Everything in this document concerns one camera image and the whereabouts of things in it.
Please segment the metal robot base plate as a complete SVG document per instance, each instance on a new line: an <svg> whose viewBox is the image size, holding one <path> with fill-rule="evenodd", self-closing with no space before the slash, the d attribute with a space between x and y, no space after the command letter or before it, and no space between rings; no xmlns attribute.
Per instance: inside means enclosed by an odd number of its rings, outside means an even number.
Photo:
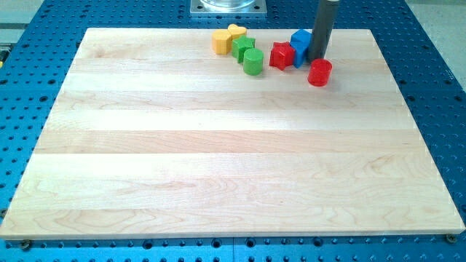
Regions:
<svg viewBox="0 0 466 262"><path fill-rule="evenodd" d="M265 15L266 0L189 0L191 15Z"/></svg>

